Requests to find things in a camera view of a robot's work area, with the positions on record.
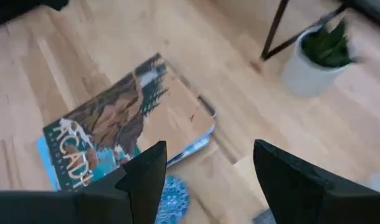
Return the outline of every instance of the white plant pot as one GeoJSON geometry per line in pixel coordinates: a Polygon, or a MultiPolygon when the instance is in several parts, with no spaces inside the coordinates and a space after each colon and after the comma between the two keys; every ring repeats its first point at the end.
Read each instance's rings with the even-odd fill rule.
{"type": "Polygon", "coordinates": [[[316,32],[320,26],[304,31],[295,42],[290,58],[284,65],[282,78],[285,85],[298,96],[317,96],[330,86],[348,66],[340,68],[325,68],[305,56],[301,41],[307,34],[316,32]]]}

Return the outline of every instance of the book cover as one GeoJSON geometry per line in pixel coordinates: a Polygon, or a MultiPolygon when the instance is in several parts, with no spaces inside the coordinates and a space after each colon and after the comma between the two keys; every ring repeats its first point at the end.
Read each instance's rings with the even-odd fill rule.
{"type": "Polygon", "coordinates": [[[37,147],[54,190],[78,190],[158,140],[168,160],[214,128],[211,115],[156,54],[77,109],[44,127],[37,147]]]}

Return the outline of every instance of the potted plant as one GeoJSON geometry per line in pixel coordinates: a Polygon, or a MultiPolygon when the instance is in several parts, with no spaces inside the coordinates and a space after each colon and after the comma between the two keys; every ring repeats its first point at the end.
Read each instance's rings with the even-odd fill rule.
{"type": "Polygon", "coordinates": [[[282,75],[292,92],[300,96],[319,95],[356,61],[351,56],[345,29],[345,20],[341,20],[331,32],[324,24],[299,36],[282,75]]]}

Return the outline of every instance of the black object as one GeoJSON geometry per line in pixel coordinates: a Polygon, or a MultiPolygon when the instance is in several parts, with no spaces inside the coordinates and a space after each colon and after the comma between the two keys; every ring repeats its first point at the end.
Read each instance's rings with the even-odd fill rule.
{"type": "Polygon", "coordinates": [[[380,193],[255,140],[257,177],[278,224],[380,223],[380,193]]]}
{"type": "MultiPolygon", "coordinates": [[[[380,26],[380,1],[377,1],[377,0],[339,0],[339,1],[342,2],[342,5],[339,8],[323,16],[319,21],[313,23],[311,26],[328,22],[332,20],[332,18],[341,14],[341,12],[343,12],[345,9],[349,7],[357,10],[362,15],[366,16],[368,19],[372,20],[373,22],[375,22],[377,25],[380,26]]],[[[302,32],[305,31],[303,30],[299,32],[297,35],[294,35],[293,37],[289,38],[288,40],[286,40],[279,46],[270,50],[270,47],[272,46],[273,38],[275,37],[278,25],[280,24],[280,21],[283,17],[284,10],[287,7],[287,4],[288,4],[288,0],[281,0],[280,4],[278,5],[276,15],[273,19],[272,25],[270,26],[269,34],[266,38],[264,49],[262,50],[262,54],[260,56],[260,58],[264,61],[268,60],[273,55],[279,53],[280,51],[290,46],[292,43],[294,43],[297,40],[297,38],[302,34],[302,32]]]]}
{"type": "Polygon", "coordinates": [[[80,192],[0,192],[0,223],[153,224],[166,170],[166,142],[80,192]]]}
{"type": "Polygon", "coordinates": [[[61,10],[69,0],[0,0],[0,25],[42,4],[61,10]]]}

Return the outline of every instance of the black metal table leg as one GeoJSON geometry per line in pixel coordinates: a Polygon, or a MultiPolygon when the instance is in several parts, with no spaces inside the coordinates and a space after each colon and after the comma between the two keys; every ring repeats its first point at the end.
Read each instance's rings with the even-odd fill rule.
{"type": "MultiPolygon", "coordinates": [[[[286,40],[284,43],[280,44],[279,46],[275,47],[273,50],[269,50],[270,46],[272,45],[273,38],[275,37],[278,25],[281,21],[281,18],[283,17],[284,10],[287,6],[288,0],[282,0],[280,2],[280,5],[278,6],[275,18],[273,20],[272,26],[270,27],[269,34],[267,36],[264,49],[262,51],[262,54],[260,58],[263,61],[268,60],[271,56],[279,53],[280,51],[284,50],[286,47],[294,43],[297,38],[303,33],[303,31],[299,32],[297,35],[294,35],[293,37],[286,40]]],[[[332,20],[334,17],[336,17],[338,14],[343,12],[348,6],[343,3],[339,8],[337,8],[335,11],[328,13],[327,15],[323,16],[321,19],[313,23],[311,26],[316,26],[319,24],[325,24],[328,21],[332,20]]]]}
{"type": "Polygon", "coordinates": [[[272,45],[273,38],[275,37],[278,25],[280,24],[280,21],[282,20],[283,13],[284,13],[285,8],[287,7],[287,4],[288,4],[288,0],[281,0],[280,4],[278,5],[275,18],[273,19],[273,23],[270,26],[269,34],[265,41],[265,47],[262,51],[262,55],[260,56],[262,60],[267,60],[269,58],[267,57],[269,53],[269,49],[270,49],[270,46],[272,45]]]}

